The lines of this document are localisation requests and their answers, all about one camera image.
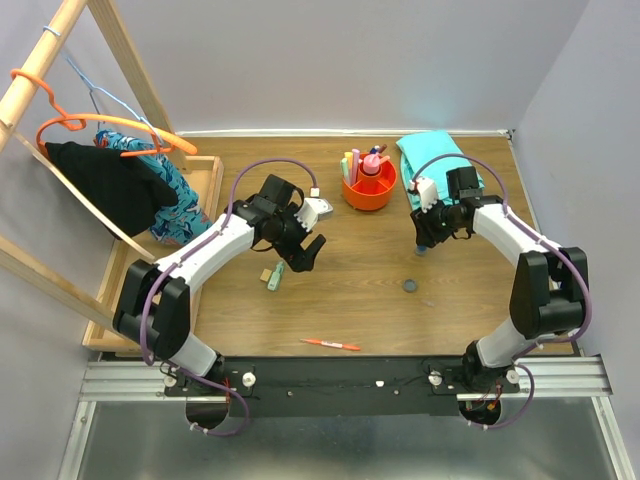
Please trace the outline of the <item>small green correction bottle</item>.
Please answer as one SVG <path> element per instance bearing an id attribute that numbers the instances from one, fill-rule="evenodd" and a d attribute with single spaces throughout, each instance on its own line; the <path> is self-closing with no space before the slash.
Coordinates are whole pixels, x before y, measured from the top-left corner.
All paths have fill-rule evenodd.
<path id="1" fill-rule="evenodd" d="M 285 270 L 285 262 L 284 261 L 278 262 L 267 282 L 267 289 L 269 291 L 277 291 L 279 289 L 284 270 Z"/>

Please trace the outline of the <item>grey round cap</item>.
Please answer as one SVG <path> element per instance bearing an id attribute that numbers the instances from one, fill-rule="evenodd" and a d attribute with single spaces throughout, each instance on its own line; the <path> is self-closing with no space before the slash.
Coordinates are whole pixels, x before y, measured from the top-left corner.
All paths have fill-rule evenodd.
<path id="1" fill-rule="evenodd" d="M 417 290 L 418 286 L 413 279 L 406 279 L 402 283 L 402 288 L 407 293 L 414 293 Z"/>

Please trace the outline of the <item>green highlighter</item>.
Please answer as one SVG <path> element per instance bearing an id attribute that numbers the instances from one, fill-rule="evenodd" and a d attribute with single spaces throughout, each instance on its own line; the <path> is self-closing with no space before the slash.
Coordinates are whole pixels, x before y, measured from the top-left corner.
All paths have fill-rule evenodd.
<path id="1" fill-rule="evenodd" d="M 349 164 L 349 160 L 346 157 L 343 157 L 340 161 L 341 171 L 343 175 L 343 180 L 347 185 L 351 184 L 351 168 Z"/>

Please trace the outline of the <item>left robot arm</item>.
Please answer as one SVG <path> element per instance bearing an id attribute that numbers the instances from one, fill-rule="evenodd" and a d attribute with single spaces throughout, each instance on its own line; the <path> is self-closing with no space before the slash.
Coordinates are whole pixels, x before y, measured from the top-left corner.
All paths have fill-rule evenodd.
<path id="1" fill-rule="evenodd" d="M 313 269 L 326 242 L 323 235 L 305 245 L 313 228 L 333 208 L 317 189 L 300 203 L 299 187 L 269 175 L 260 191 L 234 199 L 202 235 L 176 252 L 127 270 L 113 318 L 114 330 L 153 357 L 187 373 L 201 395 L 214 393 L 222 380 L 221 356 L 191 330 L 191 299 L 203 284 L 234 257 L 266 241 L 294 272 Z"/>

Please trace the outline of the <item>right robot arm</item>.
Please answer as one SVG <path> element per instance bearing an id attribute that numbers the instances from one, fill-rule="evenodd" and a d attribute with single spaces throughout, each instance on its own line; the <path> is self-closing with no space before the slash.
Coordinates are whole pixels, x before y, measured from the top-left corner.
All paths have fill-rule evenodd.
<path id="1" fill-rule="evenodd" d="M 483 192 L 472 166 L 447 173 L 451 200 L 440 199 L 435 182 L 410 180 L 419 201 L 411 213 L 418 245 L 431 249 L 459 231 L 490 242 L 515 268 L 507 319 L 472 342 L 461 360 L 460 379 L 480 392 L 504 377 L 513 362 L 539 345 L 568 342 L 592 317 L 586 254 L 563 248 L 521 221 L 506 199 Z"/>

